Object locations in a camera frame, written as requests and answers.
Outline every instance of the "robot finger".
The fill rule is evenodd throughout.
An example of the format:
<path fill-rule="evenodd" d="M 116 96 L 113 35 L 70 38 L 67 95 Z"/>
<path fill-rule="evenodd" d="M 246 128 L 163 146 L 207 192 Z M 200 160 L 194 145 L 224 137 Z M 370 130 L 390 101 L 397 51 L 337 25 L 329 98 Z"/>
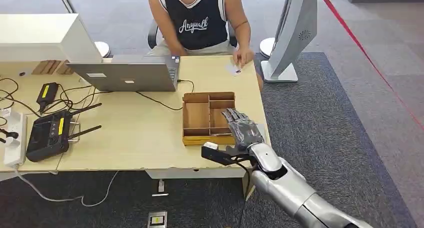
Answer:
<path fill-rule="evenodd" d="M 234 119 L 234 121 L 240 119 L 240 117 L 239 117 L 239 114 L 240 113 L 236 109 L 227 108 L 227 110 L 231 114 L 231 116 Z"/>
<path fill-rule="evenodd" d="M 233 122 L 233 117 L 230 115 L 230 113 L 227 110 L 222 111 L 221 113 L 225 117 L 228 123 Z"/>
<path fill-rule="evenodd" d="M 239 113 L 238 115 L 240 116 L 240 119 L 249 119 L 249 117 L 244 113 Z"/>

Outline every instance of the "laptop lid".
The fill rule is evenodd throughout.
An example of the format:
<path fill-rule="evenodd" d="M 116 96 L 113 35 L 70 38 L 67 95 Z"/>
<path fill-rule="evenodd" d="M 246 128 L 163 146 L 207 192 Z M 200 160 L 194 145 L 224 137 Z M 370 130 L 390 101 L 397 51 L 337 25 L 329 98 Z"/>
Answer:
<path fill-rule="evenodd" d="M 72 70 L 100 91 L 173 92 L 178 79 L 178 63 L 168 61 L 175 69 L 174 80 L 164 59 L 146 59 L 143 63 L 69 63 Z"/>

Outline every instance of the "wooden box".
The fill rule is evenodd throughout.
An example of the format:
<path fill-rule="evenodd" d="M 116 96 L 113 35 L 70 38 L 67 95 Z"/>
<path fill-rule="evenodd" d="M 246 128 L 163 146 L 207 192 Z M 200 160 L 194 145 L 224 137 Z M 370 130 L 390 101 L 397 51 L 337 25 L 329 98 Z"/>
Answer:
<path fill-rule="evenodd" d="M 182 142 L 202 145 L 205 142 L 235 144 L 227 121 L 222 115 L 226 108 L 235 108 L 233 92 L 187 93 L 182 104 Z"/>

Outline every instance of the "silver laptop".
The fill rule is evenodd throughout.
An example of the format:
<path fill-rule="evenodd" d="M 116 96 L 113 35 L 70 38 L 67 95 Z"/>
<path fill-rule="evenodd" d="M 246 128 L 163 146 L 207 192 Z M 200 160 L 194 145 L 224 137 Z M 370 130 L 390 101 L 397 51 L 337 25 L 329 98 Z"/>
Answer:
<path fill-rule="evenodd" d="M 173 92 L 180 58 L 171 56 L 124 59 L 112 63 L 68 63 L 73 71 L 100 91 Z"/>

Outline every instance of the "laptop keyboard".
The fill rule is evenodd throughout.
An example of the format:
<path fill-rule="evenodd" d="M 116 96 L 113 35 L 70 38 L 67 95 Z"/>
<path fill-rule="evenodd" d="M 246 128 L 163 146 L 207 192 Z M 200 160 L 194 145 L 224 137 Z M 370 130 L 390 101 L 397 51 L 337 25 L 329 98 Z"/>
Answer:
<path fill-rule="evenodd" d="M 171 76 L 172 81 L 175 81 L 176 77 L 176 68 L 168 68 L 169 75 Z"/>

